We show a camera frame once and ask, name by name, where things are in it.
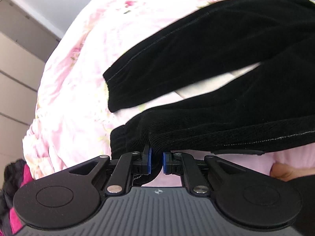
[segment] folded fabric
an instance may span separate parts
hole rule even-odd
[[[216,45],[207,41],[217,36]],[[314,46],[311,0],[226,0],[166,27],[105,72],[112,111],[243,63],[264,62],[214,92],[151,108],[114,129],[112,157],[149,142],[153,173],[139,179],[144,183],[157,176],[166,150],[274,152],[314,142]]]
[[[158,100],[111,113],[102,74],[137,43],[217,1],[220,0],[92,0],[45,65],[35,119],[23,139],[24,157],[33,178],[98,155],[111,155],[112,129],[148,108],[191,95],[192,92],[183,95],[182,91],[173,91]],[[308,162],[300,160],[300,165]]]

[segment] gray ribbed plate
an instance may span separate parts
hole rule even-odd
[[[181,187],[133,187],[127,195],[108,198],[93,218],[76,227],[41,231],[25,226],[17,234],[40,235],[301,236],[291,227],[273,232],[253,232],[237,227],[226,221],[208,198],[194,197]]]

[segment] magenta fabric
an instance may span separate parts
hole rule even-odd
[[[33,178],[31,176],[30,168],[28,165],[25,165],[24,174],[23,174],[23,182],[21,183],[20,187],[26,185],[27,183],[31,181],[33,181]],[[12,233],[15,234],[23,227],[23,225],[21,224],[21,221],[18,218],[18,215],[16,214],[14,208],[10,209],[9,219],[10,219]]]

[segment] pink cloth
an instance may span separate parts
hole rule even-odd
[[[24,186],[25,184],[27,184],[27,183],[29,183],[31,181],[33,181],[33,178],[32,178],[31,172],[30,172],[30,168],[29,168],[28,165],[25,165],[25,167],[24,167],[24,174],[23,174],[23,182],[21,183],[20,187]],[[9,219],[10,219],[12,233],[15,234],[23,226],[22,226],[21,221],[18,218],[18,215],[16,214],[14,208],[10,209]]]
[[[227,73],[219,80],[209,79],[197,88],[173,91],[134,108],[111,113],[107,107],[109,93],[102,74],[123,53],[172,22],[217,1],[92,0],[46,63],[35,119],[23,139],[32,177],[38,179],[102,154],[111,155],[111,131],[136,114],[183,100],[191,93],[209,92],[233,80],[234,74]],[[299,157],[297,165],[315,166],[311,154],[314,145],[305,148],[309,160]],[[281,159],[294,162],[296,153]]]

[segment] black mechanical device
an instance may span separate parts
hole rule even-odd
[[[182,187],[139,187],[151,149],[101,155],[26,184],[14,197],[18,236],[301,236],[299,192],[214,155],[165,152],[163,171]]]

